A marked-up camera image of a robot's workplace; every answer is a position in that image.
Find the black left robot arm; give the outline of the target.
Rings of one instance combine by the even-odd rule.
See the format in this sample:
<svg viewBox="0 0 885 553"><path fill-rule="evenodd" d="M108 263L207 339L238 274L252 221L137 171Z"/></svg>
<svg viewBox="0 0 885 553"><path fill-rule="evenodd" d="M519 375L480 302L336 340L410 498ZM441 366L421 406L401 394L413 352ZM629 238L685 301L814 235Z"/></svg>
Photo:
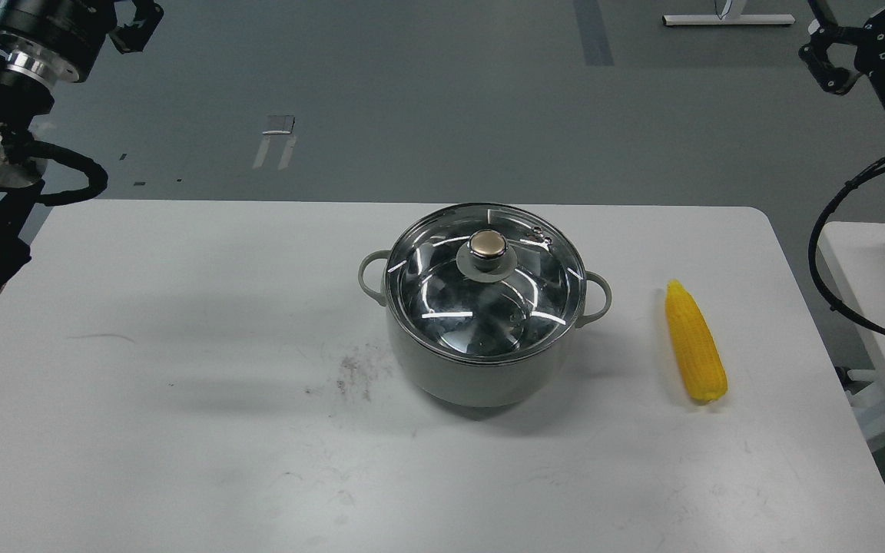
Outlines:
<svg viewBox="0 0 885 553"><path fill-rule="evenodd" d="M154 1L135 2L126 24L112 1L0 3L0 289L31 259L20 233L36 204L76 204L108 188L98 162L40 141L29 126L53 108L54 85L87 80L105 41L143 51L163 15Z"/></svg>

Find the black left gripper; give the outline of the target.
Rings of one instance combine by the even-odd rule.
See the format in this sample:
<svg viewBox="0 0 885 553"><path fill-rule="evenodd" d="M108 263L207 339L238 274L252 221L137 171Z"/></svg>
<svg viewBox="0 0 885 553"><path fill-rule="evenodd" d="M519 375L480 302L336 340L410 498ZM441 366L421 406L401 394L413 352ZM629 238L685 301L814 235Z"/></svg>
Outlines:
<svg viewBox="0 0 885 553"><path fill-rule="evenodd" d="M110 32L121 54L144 51L164 11L155 1L132 1L132 21L116 25L112 1L3 1L0 49L6 69L40 84L83 83Z"/></svg>

